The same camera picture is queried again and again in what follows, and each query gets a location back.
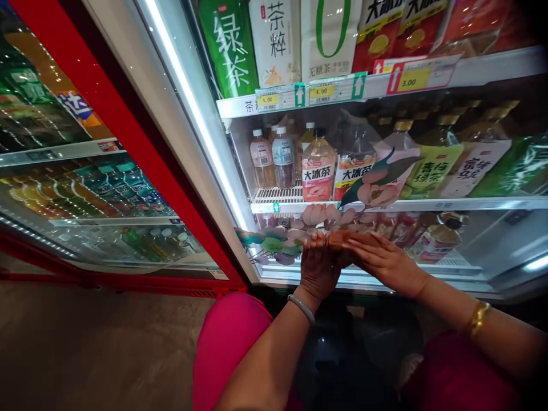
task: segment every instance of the bangle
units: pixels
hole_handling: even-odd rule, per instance
[[[306,305],[304,305],[304,303],[301,300],[299,300],[293,294],[289,294],[287,296],[287,300],[291,301],[292,303],[295,303],[295,305],[297,305],[297,307],[299,307],[301,311],[304,312],[304,314],[308,318],[308,321],[310,322],[310,325],[312,327],[316,325],[316,319],[314,318],[314,314],[312,314],[312,311],[310,311],[310,309]]]
[[[466,326],[466,333],[471,339],[476,336],[480,328],[483,326],[483,321],[485,320],[485,315],[487,314],[489,308],[491,308],[489,303],[484,301],[480,301],[478,303],[470,323]]]

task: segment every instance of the tiled floor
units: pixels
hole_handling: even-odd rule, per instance
[[[0,286],[0,409],[190,410],[213,300]]]

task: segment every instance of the silver bracelet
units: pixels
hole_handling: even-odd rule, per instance
[[[308,318],[308,321],[310,322],[310,325],[312,327],[316,325],[316,319],[314,318],[314,314],[312,314],[312,311],[310,311],[310,309],[306,305],[304,305],[304,303],[301,300],[299,300],[293,294],[289,294],[287,296],[287,300],[291,301],[292,303],[295,303],[297,307],[299,307],[301,311],[304,312],[304,314]]]

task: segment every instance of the pink pants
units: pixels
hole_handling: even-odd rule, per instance
[[[192,410],[211,411],[232,372],[272,322],[264,304],[244,293],[226,295],[207,313],[198,338]],[[424,361],[402,390],[417,410],[512,410],[517,391],[458,333],[425,347]],[[294,395],[287,409],[303,409]]]

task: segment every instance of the yellow price sticker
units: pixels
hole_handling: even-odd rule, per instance
[[[419,70],[404,71],[401,74],[398,92],[421,90],[428,85],[428,78],[432,69],[421,68]]]
[[[335,94],[335,85],[328,84],[327,86],[312,87],[310,89],[310,98],[330,97]]]
[[[272,106],[274,104],[278,104],[279,100],[279,94],[263,94],[257,99],[257,105],[259,107]]]

